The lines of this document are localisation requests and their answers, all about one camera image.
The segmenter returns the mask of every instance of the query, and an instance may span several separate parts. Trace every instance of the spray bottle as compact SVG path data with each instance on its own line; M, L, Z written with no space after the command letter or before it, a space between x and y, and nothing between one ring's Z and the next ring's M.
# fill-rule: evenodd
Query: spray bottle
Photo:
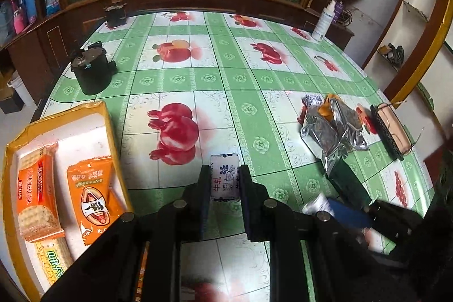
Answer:
M329 29L332 20L335 15L335 0L332 0L330 4L322 10L321 16L319 17L318 23L314 28L312 38L316 41L322 41L324 39L327 30Z

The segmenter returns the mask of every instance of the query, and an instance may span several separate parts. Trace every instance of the black container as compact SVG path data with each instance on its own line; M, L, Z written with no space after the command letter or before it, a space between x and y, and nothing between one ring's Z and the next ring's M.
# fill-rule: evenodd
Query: black container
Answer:
M85 95L96 95L103 91L112 81L116 72L116 63L108 62L106 50L98 41L81 50L71 63L71 71L76 75L80 88Z

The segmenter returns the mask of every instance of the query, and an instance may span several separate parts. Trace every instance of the biscuit package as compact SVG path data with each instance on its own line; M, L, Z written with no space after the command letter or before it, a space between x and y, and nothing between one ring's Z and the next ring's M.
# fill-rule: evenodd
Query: biscuit package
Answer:
M55 200L56 147L44 146L19 159L17 218L20 235L28 242L64 236Z
M110 188L112 157L83 160L67 169L67 183L83 243L91 245L124 209Z

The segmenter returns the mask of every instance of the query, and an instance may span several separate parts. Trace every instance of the bottle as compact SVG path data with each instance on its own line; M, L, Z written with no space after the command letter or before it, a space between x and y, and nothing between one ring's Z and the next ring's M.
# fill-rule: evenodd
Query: bottle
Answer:
M318 23L314 28L312 38L316 41L322 41L324 36L329 29L332 20L335 15L335 0L332 0L330 4L322 10L321 16L319 17Z
M343 2L335 3L335 16L333 23L337 23L338 18L340 17L341 12L343 12Z

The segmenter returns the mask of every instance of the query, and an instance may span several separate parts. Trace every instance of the pomegranate print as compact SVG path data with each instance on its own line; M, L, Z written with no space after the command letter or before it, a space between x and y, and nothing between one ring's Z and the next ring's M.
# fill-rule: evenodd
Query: pomegranate print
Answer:
M331 61L329 61L328 59L325 59L324 57L321 57L320 55L316 55L315 56L315 59L317 61L320 61L321 63L324 63L324 65L330 70L330 71L333 71L333 72L338 72L339 69L338 67L333 64Z
M272 63L274 65L280 65L282 64L282 59L280 54L271 46L264 44L264 43L256 43L256 44L250 44L253 49L261 52L263 55L263 58L261 58L263 61Z
M154 44L155 49L159 54L153 57L153 62L164 61L164 62L182 62L189 59L190 49L189 43L185 40L173 40L169 43Z
M300 37L303 37L305 40L308 40L308 38L305 36L305 34L301 30L299 30L297 27L292 27L291 31L295 32Z
M192 111L181 103L165 105L162 110L150 110L148 126L160 131L157 149L149 153L151 160L161 159L168 165L182 165L195 157L198 124L192 121Z
M189 20L187 12L167 12L164 14L164 17L169 18L170 22Z
M405 208L407 208L406 195L404 193L403 184L401 183L401 180L399 178L399 174L398 174L397 171L395 171L395 182L396 182L396 191L395 191L396 197L398 197L398 199L401 202L401 204Z
M253 21L250 17L241 16L241 15L230 15L231 18L234 18L234 23L236 25L243 25L246 27L256 27L257 23Z
M356 112L359 115L360 121L365 126L365 130L368 133L372 133L373 135L377 135L377 130L374 127L374 124L373 124L371 118L368 116L368 114L366 114L366 110L362 106L362 104L357 104Z

